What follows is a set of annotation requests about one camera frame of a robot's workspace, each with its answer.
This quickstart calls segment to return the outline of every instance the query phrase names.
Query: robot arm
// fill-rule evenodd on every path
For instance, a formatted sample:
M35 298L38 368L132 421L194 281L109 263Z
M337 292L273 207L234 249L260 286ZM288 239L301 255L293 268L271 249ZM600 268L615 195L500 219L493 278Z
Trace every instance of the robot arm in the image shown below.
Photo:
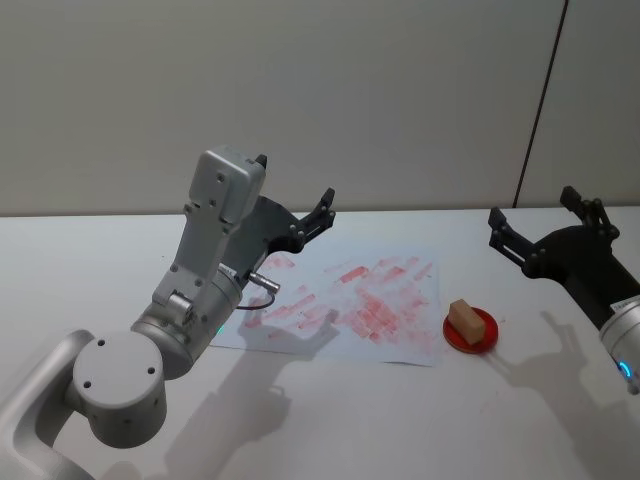
M165 380L186 374L238 307L248 282L276 251L298 253L331 228L334 191L296 219L261 197L267 159L229 147L205 152L184 207L186 226L169 270L131 331L69 334L0 404L0 471L16 480L91 477L52 450L75 410L103 443L130 448L151 439L166 415Z
M640 284L613 256L611 243L620 231L609 221L602 202L583 200L572 187L560 198L582 225L551 232L531 243L515 232L493 208L489 245L509 258L529 278L560 283L600 331L607 352L629 385L640 387Z

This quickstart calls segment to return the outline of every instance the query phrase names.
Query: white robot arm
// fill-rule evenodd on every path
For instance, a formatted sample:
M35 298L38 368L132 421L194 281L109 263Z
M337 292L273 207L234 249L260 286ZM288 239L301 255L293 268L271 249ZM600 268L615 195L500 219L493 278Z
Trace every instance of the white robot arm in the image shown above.
M164 382L191 369L239 308L247 283L277 293L279 286L256 270L270 253L298 253L333 225L334 191L298 220L260 196L266 160L229 147L201 156L175 260L131 330L100 338L84 330L68 334L0 404L2 478L91 480L52 449L71 413L84 415L106 445L148 441L164 423Z

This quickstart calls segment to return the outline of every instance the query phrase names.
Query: table surface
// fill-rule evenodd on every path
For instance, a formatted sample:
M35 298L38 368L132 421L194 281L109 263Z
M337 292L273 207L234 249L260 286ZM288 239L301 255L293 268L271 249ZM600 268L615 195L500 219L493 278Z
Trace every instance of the table surface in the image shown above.
M640 277L640 208L608 209L619 260ZM532 240L576 223L561 209L506 210ZM116 450L74 415L55 447L98 480L327 478L626 479L640 399L565 291L488 247L488 211L339 213L327 235L410 238L439 256L443 307L500 325L495 351L445 347L425 368L209 348L167 383L164 427ZM0 382L69 327L128 329L175 253L181 216L0 219Z

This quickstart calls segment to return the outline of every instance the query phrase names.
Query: white wall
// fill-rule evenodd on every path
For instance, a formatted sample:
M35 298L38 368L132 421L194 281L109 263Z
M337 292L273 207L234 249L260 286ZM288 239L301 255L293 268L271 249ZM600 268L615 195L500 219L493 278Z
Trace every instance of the white wall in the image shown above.
M0 214L177 211L202 150L306 208L511 203L561 0L0 3Z
M640 203L640 2L572 0L519 206Z

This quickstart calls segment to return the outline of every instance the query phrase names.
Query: cable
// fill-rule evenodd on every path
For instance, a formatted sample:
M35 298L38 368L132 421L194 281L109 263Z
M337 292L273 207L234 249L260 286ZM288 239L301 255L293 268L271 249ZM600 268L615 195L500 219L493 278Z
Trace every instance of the cable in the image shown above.
M261 305L238 306L236 307L236 310L262 310L264 308L270 307L276 301L276 296L271 292L269 292L269 296L271 297L271 299L267 303L263 303Z

